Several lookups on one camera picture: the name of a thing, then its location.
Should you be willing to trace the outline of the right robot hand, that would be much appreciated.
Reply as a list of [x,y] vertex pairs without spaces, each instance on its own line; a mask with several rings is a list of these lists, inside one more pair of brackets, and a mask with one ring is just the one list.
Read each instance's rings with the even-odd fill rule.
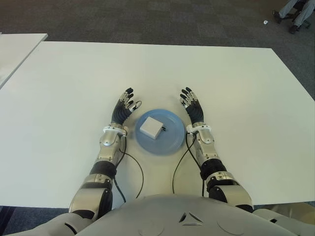
[[180,103],[185,108],[193,127],[204,124],[204,114],[195,93],[186,87],[180,94]]

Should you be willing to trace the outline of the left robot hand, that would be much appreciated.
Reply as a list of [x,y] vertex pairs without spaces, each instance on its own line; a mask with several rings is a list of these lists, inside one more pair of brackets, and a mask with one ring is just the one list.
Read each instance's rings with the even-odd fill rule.
[[128,117],[142,105],[142,101],[132,100],[133,88],[127,88],[119,97],[111,117],[111,124],[123,125]]

